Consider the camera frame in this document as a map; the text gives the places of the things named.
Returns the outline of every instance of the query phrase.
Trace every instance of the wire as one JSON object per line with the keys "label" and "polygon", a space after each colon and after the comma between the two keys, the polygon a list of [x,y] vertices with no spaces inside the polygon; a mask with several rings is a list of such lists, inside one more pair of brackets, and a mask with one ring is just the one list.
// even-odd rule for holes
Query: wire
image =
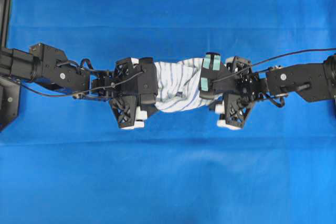
{"label": "wire", "polygon": [[245,70],[251,68],[251,67],[255,67],[255,66],[258,66],[260,64],[263,64],[263,63],[266,63],[266,62],[269,62],[271,60],[276,60],[276,59],[279,59],[279,58],[282,58],[282,57],[285,57],[285,56],[289,56],[289,55],[297,55],[297,54],[302,54],[304,52],[321,52],[321,51],[336,51],[336,48],[324,48],[324,49],[305,49],[305,50],[301,50],[301,51],[295,51],[295,52],[289,52],[287,54],[283,54],[283,55],[278,55],[278,56],[274,56],[272,58],[268,58],[266,60],[263,60],[261,62],[258,62],[258,63],[255,63],[251,66],[248,66],[246,68],[243,68],[243,69],[240,69],[238,72],[235,72],[235,73],[231,73],[229,74],[228,76],[224,76],[222,78],[219,78],[217,80],[213,80],[212,82],[219,82],[219,81],[223,81],[225,79],[228,79],[232,76],[236,76],[238,74],[240,74],[241,72],[244,72]]}
{"label": "wire", "polygon": [[27,90],[29,90],[29,91],[35,93],[35,94],[42,95],[43,97],[58,98],[58,97],[71,97],[71,96],[74,96],[74,95],[83,94],[83,93],[87,93],[87,92],[91,92],[91,91],[95,91],[95,90],[99,90],[99,89],[115,88],[116,86],[118,86],[118,85],[120,85],[120,84],[123,84],[123,83],[125,83],[125,82],[128,82],[128,81],[132,80],[134,77],[136,77],[136,76],[138,76],[138,75],[140,75],[140,74],[142,74],[142,73],[144,73],[144,72],[143,72],[143,71],[140,71],[140,72],[138,72],[138,73],[132,75],[130,78],[128,78],[128,79],[126,79],[126,80],[123,80],[123,81],[120,81],[120,82],[117,82],[117,83],[113,83],[113,85],[110,85],[110,86],[104,86],[104,87],[101,86],[101,87],[96,87],[96,88],[93,88],[93,89],[88,89],[88,90],[85,90],[85,91],[74,92],[74,93],[71,93],[71,94],[57,94],[57,95],[41,93],[41,92],[38,92],[38,91],[36,91],[36,90],[34,90],[34,89],[31,89],[31,88],[29,88],[29,87],[27,87],[27,86],[25,86],[25,85],[23,85],[23,84],[21,84],[21,83],[18,83],[18,82],[16,82],[16,81],[13,81],[13,80],[11,80],[11,79],[8,79],[8,78],[2,77],[2,76],[0,76],[0,78],[1,78],[1,79],[4,79],[4,80],[7,80],[7,81],[9,81],[9,82],[11,82],[11,83],[14,83],[14,84],[16,84],[16,85],[18,85],[18,86],[22,86],[23,88],[25,88],[25,89],[27,89]]}
{"label": "wire", "polygon": [[[89,68],[84,67],[84,63],[86,63],[88,65]],[[73,60],[66,60],[66,61],[62,61],[56,64],[57,67],[61,67],[63,65],[70,65],[73,64],[76,66],[76,72],[79,73],[79,69],[84,69],[86,71],[89,72],[93,72],[93,73],[97,73],[97,72],[107,72],[108,70],[96,70],[93,69],[91,61],[89,59],[82,59],[82,61],[80,62],[80,65],[73,61]]]}

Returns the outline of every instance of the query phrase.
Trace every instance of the black mounting frame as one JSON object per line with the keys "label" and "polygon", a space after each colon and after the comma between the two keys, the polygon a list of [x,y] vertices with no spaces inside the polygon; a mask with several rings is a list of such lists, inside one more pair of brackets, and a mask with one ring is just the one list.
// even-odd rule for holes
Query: black mounting frame
{"label": "black mounting frame", "polygon": [[[0,0],[0,45],[6,47],[12,0]],[[0,131],[18,116],[20,86],[0,79]]]}

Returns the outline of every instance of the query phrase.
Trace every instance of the white striped cloth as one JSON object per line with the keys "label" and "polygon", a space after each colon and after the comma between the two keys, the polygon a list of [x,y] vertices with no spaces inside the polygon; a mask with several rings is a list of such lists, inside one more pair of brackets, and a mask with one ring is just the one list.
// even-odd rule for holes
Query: white striped cloth
{"label": "white striped cloth", "polygon": [[203,58],[192,58],[177,63],[155,62],[159,93],[156,108],[163,112],[192,110],[209,105],[214,100],[200,98],[198,90]]}

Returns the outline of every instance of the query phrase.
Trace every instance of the blue surface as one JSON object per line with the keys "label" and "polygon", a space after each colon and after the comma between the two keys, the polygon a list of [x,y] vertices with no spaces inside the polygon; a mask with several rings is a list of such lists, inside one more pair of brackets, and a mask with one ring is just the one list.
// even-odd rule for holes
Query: blue surface
{"label": "blue surface", "polygon": [[[207,51],[257,62],[335,47],[335,1],[13,0],[8,47],[44,42],[105,69]],[[336,222],[332,102],[260,103],[238,132],[217,128],[207,108],[158,113],[125,132],[107,103],[21,98],[0,135],[1,224]]]}

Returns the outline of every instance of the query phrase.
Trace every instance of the mint green tape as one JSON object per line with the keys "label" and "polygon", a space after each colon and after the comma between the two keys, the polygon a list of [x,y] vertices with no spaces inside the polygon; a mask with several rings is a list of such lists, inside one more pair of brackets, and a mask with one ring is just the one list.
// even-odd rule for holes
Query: mint green tape
{"label": "mint green tape", "polygon": [[211,61],[211,56],[210,55],[205,55],[205,58],[203,60],[203,68],[209,69],[210,61]]}
{"label": "mint green tape", "polygon": [[212,69],[215,70],[215,71],[218,71],[219,67],[221,66],[221,63],[220,63],[221,59],[220,58],[221,58],[220,55],[215,55],[214,56],[214,65],[213,65]]}
{"label": "mint green tape", "polygon": [[201,89],[202,91],[208,91],[208,79],[201,77]]}

